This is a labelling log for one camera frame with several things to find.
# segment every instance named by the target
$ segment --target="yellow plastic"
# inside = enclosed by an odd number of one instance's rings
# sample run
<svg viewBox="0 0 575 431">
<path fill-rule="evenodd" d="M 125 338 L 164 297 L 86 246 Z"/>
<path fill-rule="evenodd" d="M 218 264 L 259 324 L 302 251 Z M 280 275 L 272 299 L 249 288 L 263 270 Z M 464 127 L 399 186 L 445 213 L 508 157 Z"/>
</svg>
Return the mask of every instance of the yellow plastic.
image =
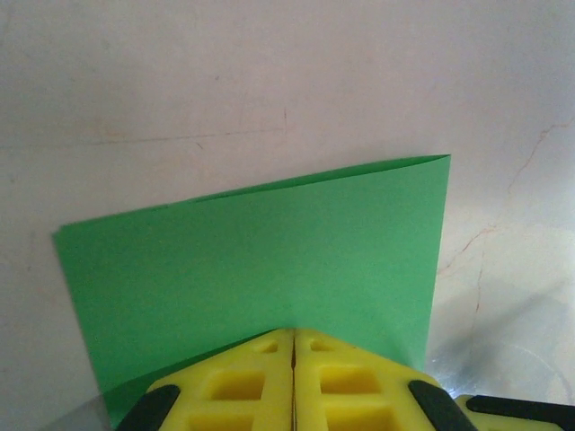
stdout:
<svg viewBox="0 0 575 431">
<path fill-rule="evenodd" d="M 479 431 L 561 431 L 555 425 L 538 420 L 528 420 L 519 418 L 508 418 L 505 416 L 487 415 L 469 410 L 465 403 L 471 395 L 460 395 L 456 398 L 456 403 L 465 415 L 472 421 Z"/>
<path fill-rule="evenodd" d="M 408 383 L 430 376 L 317 330 L 274 330 L 155 382 L 180 388 L 160 431 L 435 431 Z M 560 431 L 469 410 L 479 431 Z"/>
<path fill-rule="evenodd" d="M 408 389 L 414 379 L 438 386 L 316 330 L 296 330 L 297 431 L 435 431 Z"/>
<path fill-rule="evenodd" d="M 156 381 L 181 393 L 160 431 L 289 431 L 293 330 L 274 330 Z"/>
</svg>

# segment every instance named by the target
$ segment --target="green paper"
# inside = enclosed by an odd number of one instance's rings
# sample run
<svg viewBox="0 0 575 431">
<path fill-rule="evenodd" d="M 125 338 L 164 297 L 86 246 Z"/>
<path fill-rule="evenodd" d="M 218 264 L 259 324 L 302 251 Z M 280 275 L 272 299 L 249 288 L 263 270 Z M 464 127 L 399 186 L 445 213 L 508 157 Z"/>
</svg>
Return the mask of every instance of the green paper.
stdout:
<svg viewBox="0 0 575 431">
<path fill-rule="evenodd" d="M 371 163 L 62 227 L 111 416 L 158 370 L 274 328 L 421 368 L 448 170 L 449 156 Z"/>
</svg>

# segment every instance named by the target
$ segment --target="white wall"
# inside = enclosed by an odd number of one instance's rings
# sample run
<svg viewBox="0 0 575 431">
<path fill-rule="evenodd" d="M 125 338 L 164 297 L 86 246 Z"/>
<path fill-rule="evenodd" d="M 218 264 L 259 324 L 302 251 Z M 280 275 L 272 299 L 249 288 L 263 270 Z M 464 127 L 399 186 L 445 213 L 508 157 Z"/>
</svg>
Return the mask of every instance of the white wall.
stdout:
<svg viewBox="0 0 575 431">
<path fill-rule="evenodd" d="M 97 395 L 49 235 L 453 155 L 428 371 L 575 402 L 575 4 L 0 1 L 0 428 Z"/>
</svg>

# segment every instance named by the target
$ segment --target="scratch mark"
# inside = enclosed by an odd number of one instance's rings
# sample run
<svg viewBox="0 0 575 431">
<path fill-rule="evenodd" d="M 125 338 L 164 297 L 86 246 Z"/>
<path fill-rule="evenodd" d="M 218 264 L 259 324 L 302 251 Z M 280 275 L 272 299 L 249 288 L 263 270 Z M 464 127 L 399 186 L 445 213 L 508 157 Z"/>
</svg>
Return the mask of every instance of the scratch mark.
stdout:
<svg viewBox="0 0 575 431">
<path fill-rule="evenodd" d="M 125 139 L 125 140 L 109 140 L 109 141 L 96 141 L 87 142 L 84 144 L 64 144 L 64 145 L 0 145 L 0 150 L 15 150 L 15 149 L 30 149 L 30 148 L 78 148 L 80 146 L 94 146 L 94 145 L 110 145 L 110 144 L 144 144 L 146 142 L 170 142 L 170 141 L 187 141 L 193 139 L 202 139 L 206 137 L 223 137 L 223 136 L 240 136 L 240 135 L 254 135 L 258 133 L 277 133 L 283 131 L 283 128 L 259 128 L 256 130 L 244 130 L 225 133 L 211 133 L 206 135 L 187 135 L 187 136 L 169 136 L 169 137 L 146 137 L 143 139 Z"/>
<path fill-rule="evenodd" d="M 442 274 L 449 268 L 451 268 L 451 266 L 455 263 L 457 258 L 459 258 L 462 254 L 464 254 L 467 251 L 467 249 L 471 246 L 471 244 L 473 244 L 477 239 L 479 239 L 481 236 L 487 233 L 494 232 L 495 230 L 496 226 L 487 226 L 481 229 L 481 231 L 479 231 L 474 237 L 472 237 L 472 239 L 467 242 L 467 244 L 463 247 L 463 249 L 461 249 L 458 253 L 456 253 L 456 255 L 439 271 L 439 274 Z"/>
<path fill-rule="evenodd" d="M 2 32 L 0 32 L 0 48 L 4 46 L 4 41 L 6 40 L 6 36 L 8 35 L 8 31 L 10 30 L 10 23 L 12 22 L 12 18 L 14 15 L 14 7 L 16 5 L 16 0 L 12 0 L 6 7 L 6 22 L 4 23 L 4 27 Z"/>
<path fill-rule="evenodd" d="M 475 306 L 475 313 L 473 314 L 473 320 L 471 323 L 471 329 L 469 338 L 471 339 L 471 347 L 469 349 L 469 355 L 473 356 L 473 351 L 475 350 L 475 326 L 477 324 L 477 317 L 479 314 L 479 308 L 482 302 L 482 279 L 483 279 L 483 268 L 485 262 L 485 249 L 482 252 L 482 264 L 479 269 L 479 276 L 477 276 L 477 305 Z"/>
<path fill-rule="evenodd" d="M 557 377 L 559 377 L 559 380 L 561 381 L 561 383 L 563 385 L 563 389 L 565 390 L 565 395 L 567 396 L 567 404 L 573 404 L 573 389 L 571 388 L 571 384 L 569 382 L 569 379 L 567 377 L 565 377 L 565 374 L 561 371 L 561 369 L 558 366 L 548 363 L 542 357 L 540 357 L 537 353 L 535 353 L 534 351 L 532 351 L 528 348 L 525 348 L 523 346 L 519 346 L 519 345 L 513 344 L 513 343 L 504 343 L 504 344 L 506 346 L 509 346 L 509 347 L 517 348 L 517 349 L 523 351 L 524 353 L 527 353 L 528 355 L 533 356 L 535 359 L 539 360 L 549 371 L 556 374 Z"/>
<path fill-rule="evenodd" d="M 508 187 L 507 187 L 508 195 L 511 194 L 511 189 L 513 188 L 513 186 L 515 186 L 515 183 L 517 182 L 519 175 L 521 175 L 521 172 L 524 171 L 525 168 L 531 163 L 535 153 L 539 149 L 539 146 L 545 141 L 545 139 L 549 136 L 549 134 L 552 131 L 554 131 L 556 128 L 570 128 L 571 125 L 573 124 L 573 121 L 575 121 L 575 116 L 571 117 L 569 119 L 569 121 L 567 121 L 566 123 L 552 124 L 550 127 L 546 128 L 545 130 L 542 130 L 539 133 L 539 139 L 537 139 L 537 142 L 535 143 L 533 150 L 531 150 L 531 154 L 529 155 L 529 157 L 527 157 L 527 160 L 525 161 L 525 163 L 523 163 L 523 165 L 519 168 L 519 170 L 513 176 L 511 183 L 508 185 Z"/>
</svg>

